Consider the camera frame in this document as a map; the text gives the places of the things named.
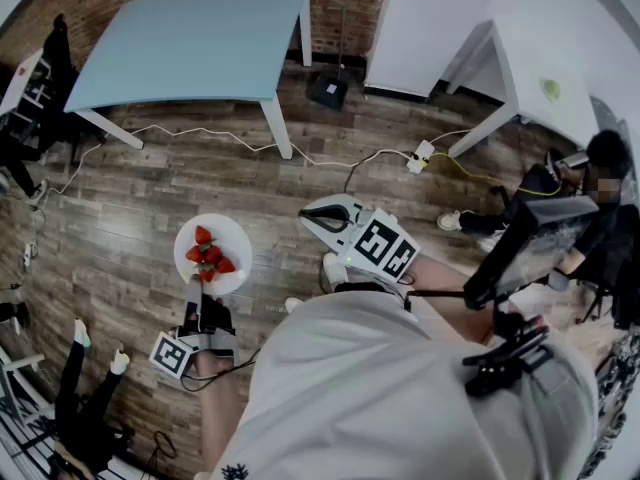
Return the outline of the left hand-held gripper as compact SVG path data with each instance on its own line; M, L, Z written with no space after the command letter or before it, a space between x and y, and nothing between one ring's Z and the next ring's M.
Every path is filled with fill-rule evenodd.
M158 335L149 362L175 379L181 379L191 360L202 352L238 365L238 341L230 310L203 295L200 277L190 278L186 302L183 323Z

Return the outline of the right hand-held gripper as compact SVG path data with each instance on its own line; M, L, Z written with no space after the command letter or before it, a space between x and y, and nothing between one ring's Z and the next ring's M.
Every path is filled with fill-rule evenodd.
M340 212L312 212L337 208ZM299 211L301 223L337 253L340 263L398 282L420 252L420 245L381 207L346 193L325 196Z

